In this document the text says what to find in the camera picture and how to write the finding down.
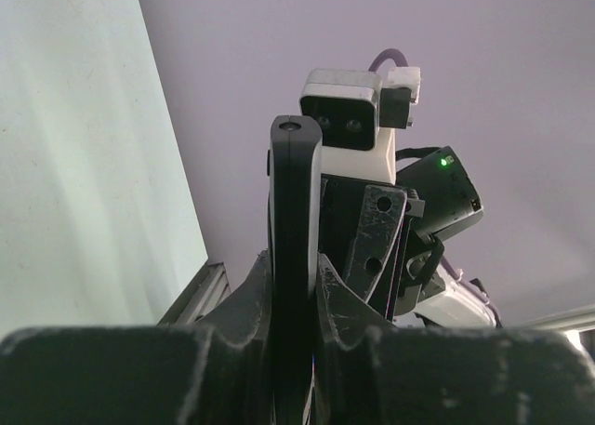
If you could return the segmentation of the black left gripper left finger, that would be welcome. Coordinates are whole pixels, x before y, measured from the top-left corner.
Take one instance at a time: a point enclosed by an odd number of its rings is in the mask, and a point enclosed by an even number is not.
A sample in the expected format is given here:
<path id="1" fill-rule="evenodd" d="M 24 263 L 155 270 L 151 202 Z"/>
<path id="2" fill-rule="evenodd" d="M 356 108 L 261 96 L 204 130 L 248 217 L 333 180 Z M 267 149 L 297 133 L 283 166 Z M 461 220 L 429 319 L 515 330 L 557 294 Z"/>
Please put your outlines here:
<path id="1" fill-rule="evenodd" d="M 5 424 L 269 424 L 271 271 L 192 325 L 27 328 L 1 343 Z"/>

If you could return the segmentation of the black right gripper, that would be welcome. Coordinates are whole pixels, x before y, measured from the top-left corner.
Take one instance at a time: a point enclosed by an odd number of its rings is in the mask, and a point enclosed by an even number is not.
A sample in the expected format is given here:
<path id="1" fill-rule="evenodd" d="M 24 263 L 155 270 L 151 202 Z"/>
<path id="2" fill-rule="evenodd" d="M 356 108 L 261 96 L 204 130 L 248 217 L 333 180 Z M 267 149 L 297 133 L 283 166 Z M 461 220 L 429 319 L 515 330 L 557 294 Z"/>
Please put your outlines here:
<path id="1" fill-rule="evenodd" d="M 417 192 L 371 180 L 322 176 L 319 248 L 338 276 L 385 319 L 395 316 Z"/>

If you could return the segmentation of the black remote control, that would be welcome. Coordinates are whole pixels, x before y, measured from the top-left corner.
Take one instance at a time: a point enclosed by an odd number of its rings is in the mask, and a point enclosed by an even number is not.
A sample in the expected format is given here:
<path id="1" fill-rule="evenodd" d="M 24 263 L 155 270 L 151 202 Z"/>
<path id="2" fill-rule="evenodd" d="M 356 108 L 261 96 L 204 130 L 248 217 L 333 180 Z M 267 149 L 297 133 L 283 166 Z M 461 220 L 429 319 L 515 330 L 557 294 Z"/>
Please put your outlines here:
<path id="1" fill-rule="evenodd" d="M 278 424 L 302 423 L 311 386 L 322 139 L 308 116 L 279 115 L 271 126 L 271 374 Z"/>

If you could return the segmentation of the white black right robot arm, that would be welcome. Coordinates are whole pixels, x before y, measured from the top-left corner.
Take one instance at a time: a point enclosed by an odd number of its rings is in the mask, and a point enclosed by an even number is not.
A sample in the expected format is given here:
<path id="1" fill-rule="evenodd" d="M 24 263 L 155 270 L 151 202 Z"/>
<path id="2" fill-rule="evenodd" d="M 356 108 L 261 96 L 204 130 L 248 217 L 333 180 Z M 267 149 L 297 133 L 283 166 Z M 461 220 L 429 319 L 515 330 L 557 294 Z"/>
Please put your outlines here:
<path id="1" fill-rule="evenodd" d="M 364 303 L 399 326 L 501 327 L 481 281 L 444 255 L 484 214 L 451 147 L 394 157 L 330 148 L 322 174 L 320 248 Z"/>

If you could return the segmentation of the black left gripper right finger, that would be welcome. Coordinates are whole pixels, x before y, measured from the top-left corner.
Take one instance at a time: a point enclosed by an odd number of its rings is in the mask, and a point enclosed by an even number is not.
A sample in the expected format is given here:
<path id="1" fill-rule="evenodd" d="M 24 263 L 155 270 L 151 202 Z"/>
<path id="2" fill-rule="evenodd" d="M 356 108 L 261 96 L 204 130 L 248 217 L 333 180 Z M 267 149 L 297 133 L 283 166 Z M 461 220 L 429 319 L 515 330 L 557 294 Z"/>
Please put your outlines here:
<path id="1" fill-rule="evenodd" d="M 590 424 L 594 365 L 562 335 L 399 328 L 326 256 L 316 286 L 320 424 Z"/>

